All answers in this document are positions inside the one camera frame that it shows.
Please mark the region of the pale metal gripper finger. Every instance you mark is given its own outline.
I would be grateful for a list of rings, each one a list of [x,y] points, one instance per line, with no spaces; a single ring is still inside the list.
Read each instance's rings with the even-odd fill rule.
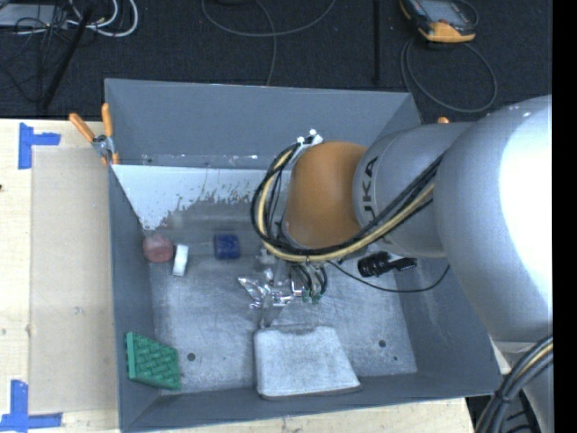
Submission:
[[[276,296],[265,296],[249,305],[252,320],[258,330],[270,327],[277,319],[287,302]]]
[[[265,298],[272,294],[273,290],[268,281],[241,276],[237,279],[252,298]]]

